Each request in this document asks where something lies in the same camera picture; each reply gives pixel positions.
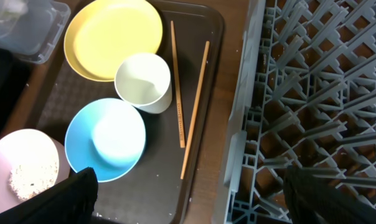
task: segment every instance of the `gray dish rack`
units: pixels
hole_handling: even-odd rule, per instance
[[[249,0],[213,223],[291,223],[296,165],[376,209],[376,0]]]

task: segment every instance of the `chopstick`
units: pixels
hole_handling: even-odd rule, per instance
[[[202,67],[200,68],[198,87],[196,89],[194,110],[192,112],[192,117],[190,119],[190,126],[189,126],[189,133],[188,133],[188,139],[187,139],[186,153],[184,155],[184,163],[182,164],[181,179],[184,178],[184,175],[185,175],[185,172],[186,172],[187,161],[188,161],[188,156],[189,156],[189,151],[190,151],[190,145],[192,143],[192,136],[194,135],[196,114],[198,112],[200,92],[202,91],[203,77],[205,76],[205,68],[206,68],[206,62],[207,62],[207,54],[209,53],[209,45],[210,45],[210,42],[207,41],[206,42],[206,46],[205,46],[205,52],[203,54]]]
[[[171,45],[172,45],[172,52],[173,52],[174,83],[176,86],[178,131],[180,135],[180,147],[183,148],[186,146],[186,134],[184,132],[184,118],[182,116],[180,77],[178,74],[178,60],[177,60],[177,49],[176,49],[176,34],[174,33],[173,21],[171,21]]]

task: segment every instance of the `bowl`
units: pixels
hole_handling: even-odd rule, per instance
[[[66,133],[65,150],[75,172],[92,167],[99,182],[108,182],[136,165],[145,142],[145,125],[138,111],[120,99],[105,98],[76,114]]]
[[[134,54],[124,60],[115,88],[120,98],[148,113],[162,113],[172,101],[169,66],[156,54]]]
[[[70,172],[65,148],[61,143],[34,129],[18,130],[0,140],[0,213],[21,203],[9,186],[12,169],[20,164],[38,163],[50,157],[56,157],[57,184],[67,179]]]
[[[84,7],[71,21],[63,48],[79,75],[112,82],[123,60],[140,52],[156,53],[162,20],[147,1],[101,0]]]

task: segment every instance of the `black object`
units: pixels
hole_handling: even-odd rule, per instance
[[[376,210],[342,194],[297,167],[289,166],[283,192],[294,224],[376,224]]]
[[[0,213],[0,224],[87,224],[92,218],[98,182],[86,168],[36,197]]]
[[[30,75],[28,65],[0,49],[0,132]]]
[[[210,41],[208,64],[184,180],[180,179],[185,149],[179,146],[176,102],[161,114],[140,111],[147,142],[137,165],[118,180],[99,184],[94,216],[116,223],[181,223],[184,220],[207,105],[223,35],[222,16],[206,6],[151,1],[163,23],[160,55],[172,72],[170,21],[176,29],[179,76],[186,133],[194,106],[205,43]],[[174,75],[171,74],[174,87]],[[29,116],[28,128],[37,128],[59,142],[73,117],[85,105],[101,98],[118,98],[114,84],[93,82],[76,74],[64,61],[60,73],[46,82]]]

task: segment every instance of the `yellow plate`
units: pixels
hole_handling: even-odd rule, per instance
[[[159,14],[145,0],[97,0],[73,18],[63,47],[79,75],[111,82],[125,58],[156,53],[162,32]]]

